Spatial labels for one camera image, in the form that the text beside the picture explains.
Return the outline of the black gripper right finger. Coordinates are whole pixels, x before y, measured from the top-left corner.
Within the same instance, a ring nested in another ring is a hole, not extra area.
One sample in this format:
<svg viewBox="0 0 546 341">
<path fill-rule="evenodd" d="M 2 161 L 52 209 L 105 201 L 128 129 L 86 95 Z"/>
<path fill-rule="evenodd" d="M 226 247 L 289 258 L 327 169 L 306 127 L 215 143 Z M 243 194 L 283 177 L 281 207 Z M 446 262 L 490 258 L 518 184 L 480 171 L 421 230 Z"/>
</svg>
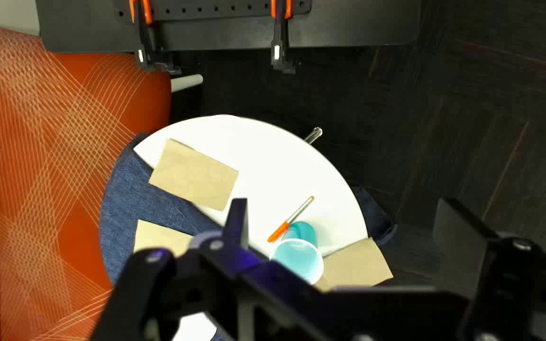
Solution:
<svg viewBox="0 0 546 341">
<path fill-rule="evenodd" d="M 488 228 L 457 199 L 437 205 L 433 239 L 446 281 L 467 298 L 461 341 L 533 341 L 546 315 L 546 252 L 531 239 Z"/>
</svg>

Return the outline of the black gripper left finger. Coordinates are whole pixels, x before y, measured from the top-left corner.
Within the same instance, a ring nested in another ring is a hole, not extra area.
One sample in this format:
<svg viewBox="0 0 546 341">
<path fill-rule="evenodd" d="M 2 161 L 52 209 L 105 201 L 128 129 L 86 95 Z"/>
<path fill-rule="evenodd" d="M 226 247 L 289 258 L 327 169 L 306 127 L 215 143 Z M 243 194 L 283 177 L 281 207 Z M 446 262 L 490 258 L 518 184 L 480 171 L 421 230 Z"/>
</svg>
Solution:
<svg viewBox="0 0 546 341">
<path fill-rule="evenodd" d="M 234 199 L 224 232 L 198 235 L 177 258 L 133 254 L 92 341 L 173 341 L 181 321 L 203 313 L 222 341 L 325 341 L 313 288 L 247 247 L 247 199 Z"/>
</svg>

